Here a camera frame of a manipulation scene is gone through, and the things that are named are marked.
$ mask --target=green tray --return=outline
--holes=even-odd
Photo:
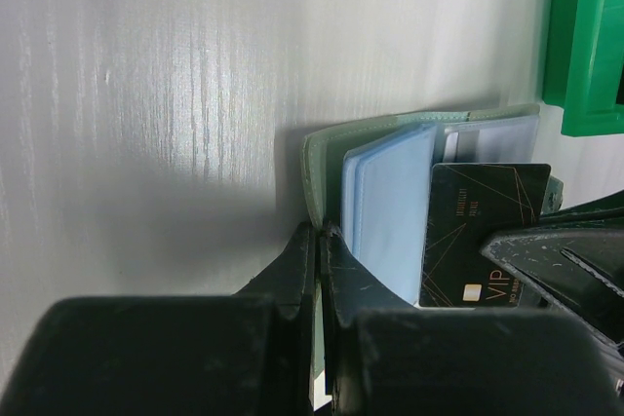
[[[552,0],[543,99],[562,133],[624,132],[624,0]]]

